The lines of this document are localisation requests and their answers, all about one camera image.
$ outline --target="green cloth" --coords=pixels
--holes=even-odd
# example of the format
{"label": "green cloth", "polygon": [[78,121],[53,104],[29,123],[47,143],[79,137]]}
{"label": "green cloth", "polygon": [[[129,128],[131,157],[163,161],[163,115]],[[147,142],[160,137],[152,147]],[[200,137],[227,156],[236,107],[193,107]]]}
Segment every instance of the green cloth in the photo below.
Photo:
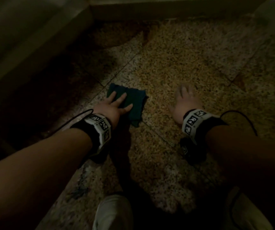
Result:
{"label": "green cloth", "polygon": [[119,107],[124,108],[133,103],[133,107],[126,117],[134,127],[138,127],[140,121],[142,120],[142,110],[146,98],[145,90],[128,88],[112,83],[109,87],[107,97],[109,97],[113,91],[116,91],[116,97],[113,101],[118,99],[123,93],[127,93],[125,101]]}

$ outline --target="left hand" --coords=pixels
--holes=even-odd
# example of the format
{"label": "left hand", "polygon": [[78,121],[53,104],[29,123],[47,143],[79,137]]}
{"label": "left hand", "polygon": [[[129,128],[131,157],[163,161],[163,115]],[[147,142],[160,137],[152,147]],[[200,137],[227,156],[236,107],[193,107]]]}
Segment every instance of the left hand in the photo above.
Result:
{"label": "left hand", "polygon": [[109,97],[107,97],[105,100],[103,100],[101,103],[97,104],[93,108],[93,114],[102,114],[107,119],[109,119],[112,124],[112,129],[116,128],[120,116],[128,113],[133,107],[133,104],[130,104],[125,108],[118,108],[127,97],[127,93],[123,93],[123,95],[120,96],[116,101],[112,102],[115,96],[116,92],[114,91]]}

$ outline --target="forearm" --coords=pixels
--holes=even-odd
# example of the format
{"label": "forearm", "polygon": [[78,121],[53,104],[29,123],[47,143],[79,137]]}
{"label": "forearm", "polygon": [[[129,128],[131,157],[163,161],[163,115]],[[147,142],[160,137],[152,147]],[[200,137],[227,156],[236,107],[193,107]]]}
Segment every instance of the forearm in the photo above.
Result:
{"label": "forearm", "polygon": [[275,222],[275,144],[229,126],[212,128],[205,140],[227,176]]}
{"label": "forearm", "polygon": [[34,227],[91,147],[89,136],[72,128],[0,161],[0,224]]}

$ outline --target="cleaning cloth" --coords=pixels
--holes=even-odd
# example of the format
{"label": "cleaning cloth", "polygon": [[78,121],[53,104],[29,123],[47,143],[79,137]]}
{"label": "cleaning cloth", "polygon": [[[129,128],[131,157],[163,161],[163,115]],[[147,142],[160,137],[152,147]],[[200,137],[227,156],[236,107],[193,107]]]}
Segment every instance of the cleaning cloth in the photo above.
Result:
{"label": "cleaning cloth", "polygon": [[138,127],[140,121],[142,120],[142,110],[146,98],[145,90],[128,88],[112,83],[109,87],[107,97],[109,97],[113,91],[116,91],[117,93],[113,101],[118,99],[123,93],[127,93],[125,101],[119,106],[119,108],[124,108],[133,103],[133,107],[126,117],[134,127]]}

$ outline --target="wristband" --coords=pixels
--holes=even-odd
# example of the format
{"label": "wristband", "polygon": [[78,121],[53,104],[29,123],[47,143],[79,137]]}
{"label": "wristband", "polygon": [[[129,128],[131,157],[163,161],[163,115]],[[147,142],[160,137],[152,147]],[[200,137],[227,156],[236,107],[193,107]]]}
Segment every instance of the wristband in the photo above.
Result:
{"label": "wristband", "polygon": [[204,143],[205,135],[215,126],[227,125],[217,115],[200,109],[193,109],[184,115],[182,132],[189,136],[195,145]]}
{"label": "wristband", "polygon": [[83,159],[82,164],[88,159],[98,155],[111,139],[111,124],[108,119],[100,114],[88,116],[71,126],[78,128],[89,135],[92,149]]}

